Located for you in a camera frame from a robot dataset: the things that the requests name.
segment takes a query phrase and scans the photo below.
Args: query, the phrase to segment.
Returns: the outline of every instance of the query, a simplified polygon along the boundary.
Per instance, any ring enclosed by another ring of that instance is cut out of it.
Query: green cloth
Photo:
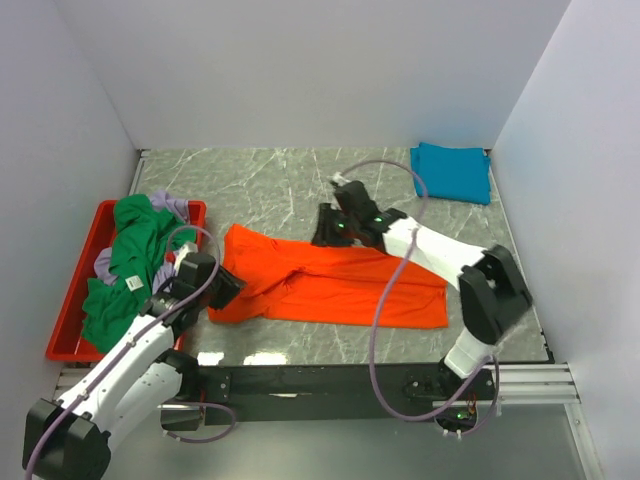
[[[112,286],[97,278],[88,280],[89,295],[82,305],[87,314],[82,336],[106,353],[131,326],[143,303],[151,296],[156,271],[164,262],[167,240],[183,223],[166,208],[156,212],[146,195],[131,195],[115,205],[118,235],[113,241],[109,272],[118,276]],[[171,250],[195,242],[193,230],[178,232]],[[138,276],[143,286],[129,290],[125,279]]]

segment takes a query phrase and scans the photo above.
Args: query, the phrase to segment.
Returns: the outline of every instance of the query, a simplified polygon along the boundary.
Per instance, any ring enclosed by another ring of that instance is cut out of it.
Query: red tray
[[[71,279],[67,296],[58,315],[58,321],[49,340],[47,358],[57,362],[99,362],[104,354],[82,338],[82,322],[86,314],[82,304],[89,294],[87,280],[95,277],[93,263],[98,254],[113,243],[116,227],[113,208],[117,200],[106,200],[98,206],[87,241],[82,249],[80,260]],[[189,218],[192,225],[204,227],[207,206],[204,202],[189,202]],[[202,233],[196,235],[198,246],[202,243]],[[175,344],[176,350],[182,349],[184,335]]]

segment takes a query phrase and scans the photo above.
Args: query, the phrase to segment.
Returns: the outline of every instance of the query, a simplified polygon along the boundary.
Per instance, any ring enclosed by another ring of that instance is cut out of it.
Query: marble table surface
[[[207,204],[207,228],[222,244],[230,225],[239,223],[266,235],[310,240],[318,203],[330,201],[329,175],[365,159],[409,163],[406,148],[279,148],[150,150],[137,192],[166,189],[172,195]],[[361,180],[381,209],[409,215],[420,201],[410,176],[387,165],[362,167]],[[504,209],[492,179],[491,205],[430,199],[422,223],[463,242],[514,251]],[[460,299],[447,295],[449,327],[435,330],[387,329],[378,334],[376,361],[434,362],[448,351],[462,329]],[[206,311],[190,332],[186,351],[201,364],[353,364],[368,359],[367,327],[255,318],[237,325],[212,324]],[[547,361],[545,340],[530,311],[499,347],[502,361]]]

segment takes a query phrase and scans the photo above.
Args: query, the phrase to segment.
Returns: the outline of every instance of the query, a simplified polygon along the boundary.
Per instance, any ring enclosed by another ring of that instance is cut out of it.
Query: orange pants
[[[382,290],[400,259],[373,248],[314,247],[275,240],[232,225],[223,265],[247,282],[225,309],[209,309],[214,322],[267,318],[371,325]],[[382,311],[383,327],[447,326],[446,282],[410,263]]]

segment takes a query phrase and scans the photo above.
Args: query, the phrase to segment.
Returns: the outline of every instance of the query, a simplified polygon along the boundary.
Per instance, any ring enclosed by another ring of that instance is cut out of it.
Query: clothing label
[[[142,288],[144,286],[144,284],[142,283],[142,280],[140,280],[140,277],[137,275],[134,275],[133,277],[125,278],[124,281],[127,282],[127,287],[129,287],[129,290],[131,292],[139,288]]]

